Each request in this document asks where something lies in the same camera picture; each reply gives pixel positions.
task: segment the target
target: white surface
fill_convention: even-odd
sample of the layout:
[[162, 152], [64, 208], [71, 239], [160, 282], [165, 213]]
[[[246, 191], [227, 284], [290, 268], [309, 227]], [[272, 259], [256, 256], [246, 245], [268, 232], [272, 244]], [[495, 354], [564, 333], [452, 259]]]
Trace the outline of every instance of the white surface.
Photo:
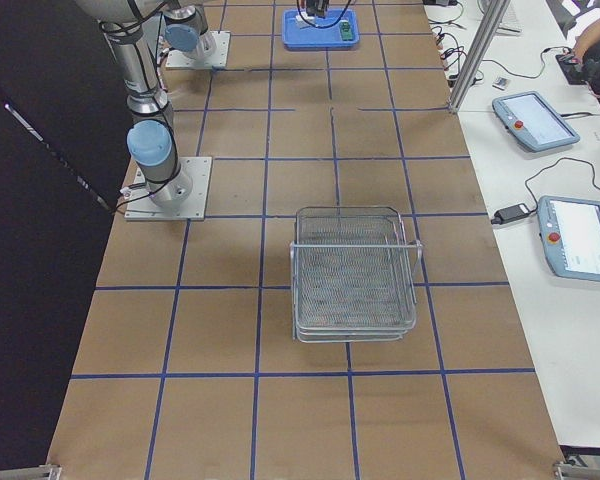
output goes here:
[[[511, 1], [523, 34], [496, 36], [486, 58], [533, 75], [540, 69], [540, 51], [566, 41], [544, 1]], [[458, 10], [427, 7], [427, 12], [430, 18], [444, 20], [454, 18]], [[465, 0], [465, 15], [458, 23], [467, 30], [450, 26], [445, 31], [469, 45], [480, 17], [477, 12], [476, 0]], [[445, 42], [445, 48], [451, 43]], [[483, 63], [484, 84], [472, 87], [460, 108], [458, 116], [490, 215], [521, 202], [532, 207], [525, 179], [562, 156], [592, 162], [600, 185], [600, 116], [568, 120], [581, 136], [579, 143], [534, 154], [521, 149], [492, 111], [491, 100], [497, 96], [536, 90], [559, 113], [600, 113], [587, 87], [567, 84], [553, 58], [556, 53], [545, 55], [547, 68], [536, 80], [511, 77], [497, 65]], [[496, 76], [512, 80], [506, 91], [491, 86]], [[563, 161], [530, 185], [538, 198], [555, 195], [600, 201], [590, 178], [587, 165]], [[494, 233], [558, 442], [600, 448], [600, 283], [552, 274], [535, 216], [495, 227]]]

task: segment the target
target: tablet screen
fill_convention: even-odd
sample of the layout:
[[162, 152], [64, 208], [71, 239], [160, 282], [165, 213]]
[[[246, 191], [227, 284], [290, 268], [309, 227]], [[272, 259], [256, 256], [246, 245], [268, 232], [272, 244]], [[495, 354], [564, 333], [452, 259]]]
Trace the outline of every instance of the tablet screen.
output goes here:
[[573, 135], [555, 118], [535, 95], [522, 95], [503, 101], [513, 115], [522, 120], [529, 134], [545, 145], [572, 138]]
[[600, 275], [600, 208], [552, 200], [566, 270]]

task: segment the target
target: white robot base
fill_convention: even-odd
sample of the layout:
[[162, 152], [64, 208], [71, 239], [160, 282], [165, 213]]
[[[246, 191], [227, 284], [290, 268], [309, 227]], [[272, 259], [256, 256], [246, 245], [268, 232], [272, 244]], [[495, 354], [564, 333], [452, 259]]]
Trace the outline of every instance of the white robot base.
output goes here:
[[[148, 192], [145, 188], [132, 190], [124, 214], [128, 221], [172, 221], [172, 220], [204, 220], [207, 208], [207, 194], [211, 179], [211, 157], [180, 157], [181, 168], [193, 180], [193, 190], [182, 203], [174, 209], [165, 209], [151, 200], [140, 198]], [[144, 175], [137, 170], [134, 182], [144, 182]]]
[[216, 50], [204, 60], [195, 60], [187, 57], [184, 53], [174, 50], [169, 52], [166, 67], [171, 70], [213, 70], [224, 69], [227, 66], [229, 56], [229, 41], [231, 33], [225, 31], [211, 31], [216, 42]]

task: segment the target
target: blue joint cap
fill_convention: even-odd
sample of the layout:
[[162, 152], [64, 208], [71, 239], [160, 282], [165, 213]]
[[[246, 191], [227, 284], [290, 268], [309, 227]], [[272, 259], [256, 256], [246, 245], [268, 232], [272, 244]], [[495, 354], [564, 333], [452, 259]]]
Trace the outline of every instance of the blue joint cap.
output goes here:
[[136, 123], [127, 134], [129, 152], [145, 167], [155, 167], [164, 162], [171, 153], [169, 130], [155, 120]]
[[164, 38], [169, 42], [169, 45], [176, 50], [180, 50], [181, 52], [191, 52], [198, 45], [200, 35], [189, 25], [175, 23], [167, 25], [164, 32]]

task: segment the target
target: mesh basket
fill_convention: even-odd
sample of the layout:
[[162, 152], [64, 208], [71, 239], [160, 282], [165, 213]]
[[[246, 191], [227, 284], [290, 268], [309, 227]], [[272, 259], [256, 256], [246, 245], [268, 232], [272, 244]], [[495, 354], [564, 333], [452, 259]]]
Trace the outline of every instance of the mesh basket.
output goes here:
[[416, 321], [409, 252], [419, 260], [421, 248], [407, 244], [388, 207], [300, 210], [291, 245], [295, 337], [401, 338]]

